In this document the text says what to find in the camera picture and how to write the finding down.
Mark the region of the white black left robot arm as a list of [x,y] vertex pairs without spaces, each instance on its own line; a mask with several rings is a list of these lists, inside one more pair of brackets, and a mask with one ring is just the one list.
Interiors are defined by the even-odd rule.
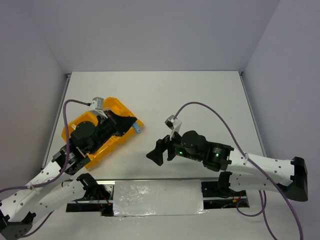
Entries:
[[0,202],[0,233],[6,240],[30,236],[37,221],[68,202],[97,196],[108,199],[110,193],[89,173],[77,173],[100,153],[113,137],[133,132],[137,118],[121,116],[111,110],[91,120],[82,115],[68,133],[69,143],[57,152],[47,166],[26,185]]

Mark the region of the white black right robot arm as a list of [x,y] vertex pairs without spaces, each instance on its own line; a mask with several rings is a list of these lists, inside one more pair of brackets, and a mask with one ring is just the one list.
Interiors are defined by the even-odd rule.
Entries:
[[168,161],[178,156],[201,162],[205,168],[218,172],[217,190],[223,196],[245,190],[280,190],[289,200],[308,200],[308,171],[301,157],[281,160],[242,154],[232,146],[210,142],[194,130],[158,139],[146,157],[161,166],[164,152]]

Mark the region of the blue highlighter pen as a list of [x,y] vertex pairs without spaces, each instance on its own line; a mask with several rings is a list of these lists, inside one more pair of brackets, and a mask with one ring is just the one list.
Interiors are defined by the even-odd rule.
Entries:
[[141,128],[139,126],[139,124],[137,122],[135,122],[133,125],[132,125],[133,129],[135,130],[135,132],[137,134],[140,134],[141,133]]

